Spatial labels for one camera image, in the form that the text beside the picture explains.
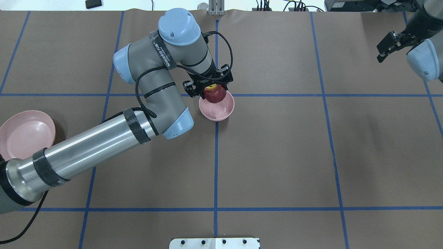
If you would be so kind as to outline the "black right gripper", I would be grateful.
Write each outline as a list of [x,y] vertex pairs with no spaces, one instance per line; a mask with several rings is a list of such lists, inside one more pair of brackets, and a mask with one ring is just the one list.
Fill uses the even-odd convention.
[[386,57],[393,52],[397,52],[399,49],[411,47],[412,49],[417,47],[424,41],[417,35],[411,33],[395,33],[390,31],[378,44],[378,56],[377,60],[382,63]]

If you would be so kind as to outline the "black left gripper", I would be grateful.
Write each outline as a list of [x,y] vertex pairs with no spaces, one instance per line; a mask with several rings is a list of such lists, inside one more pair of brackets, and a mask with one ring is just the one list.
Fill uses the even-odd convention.
[[228,84],[234,80],[231,67],[228,64],[224,64],[220,69],[217,69],[212,64],[203,73],[197,73],[187,68],[187,73],[191,81],[183,81],[182,85],[185,92],[191,98],[200,96],[202,99],[205,99],[204,88],[212,84],[220,84],[227,91]]

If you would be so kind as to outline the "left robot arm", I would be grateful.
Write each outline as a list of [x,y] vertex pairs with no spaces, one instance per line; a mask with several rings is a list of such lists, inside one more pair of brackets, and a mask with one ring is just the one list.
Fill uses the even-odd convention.
[[128,44],[113,56],[121,78],[135,84],[139,107],[127,108],[81,134],[25,159],[1,162],[1,213],[18,211],[41,200],[51,188],[158,135],[171,140],[193,128],[194,121],[171,70],[184,69],[190,81],[183,88],[190,97],[217,84],[233,81],[233,62],[217,69],[208,37],[193,14],[182,8],[166,11],[157,29]]

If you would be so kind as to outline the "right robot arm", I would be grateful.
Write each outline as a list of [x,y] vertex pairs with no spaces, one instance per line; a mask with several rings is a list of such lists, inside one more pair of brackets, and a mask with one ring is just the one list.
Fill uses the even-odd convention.
[[424,81],[443,80],[443,3],[424,0],[400,33],[389,32],[377,45],[382,63],[392,52],[412,47],[407,53],[410,68]]

